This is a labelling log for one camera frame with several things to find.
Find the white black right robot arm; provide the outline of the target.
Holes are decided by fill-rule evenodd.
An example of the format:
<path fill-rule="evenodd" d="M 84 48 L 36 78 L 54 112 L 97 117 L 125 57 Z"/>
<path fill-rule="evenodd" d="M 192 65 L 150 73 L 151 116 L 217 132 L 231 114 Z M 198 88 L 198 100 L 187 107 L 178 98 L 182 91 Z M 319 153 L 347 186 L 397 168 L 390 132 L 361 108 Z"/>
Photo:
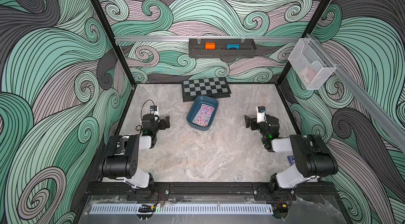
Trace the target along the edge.
<path fill-rule="evenodd" d="M 337 174 L 338 163 L 319 135 L 291 134 L 279 136 L 279 119 L 265 112 L 256 118 L 244 116 L 245 127 L 259 131 L 268 152 L 292 153 L 294 163 L 286 170 L 272 175 L 269 190 L 295 189 L 313 179 Z"/>

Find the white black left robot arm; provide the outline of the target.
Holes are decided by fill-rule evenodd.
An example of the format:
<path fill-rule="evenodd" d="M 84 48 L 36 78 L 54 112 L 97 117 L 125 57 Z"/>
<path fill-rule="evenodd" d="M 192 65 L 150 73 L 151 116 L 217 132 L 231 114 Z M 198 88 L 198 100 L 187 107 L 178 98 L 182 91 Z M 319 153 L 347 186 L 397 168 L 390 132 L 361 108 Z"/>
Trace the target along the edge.
<path fill-rule="evenodd" d="M 104 150 L 99 164 L 99 176 L 124 182 L 133 189 L 151 188 L 152 174 L 138 167 L 139 151 L 155 147 L 157 133 L 170 128 L 170 117 L 146 114 L 141 119 L 141 133 L 135 135 L 113 135 Z"/>

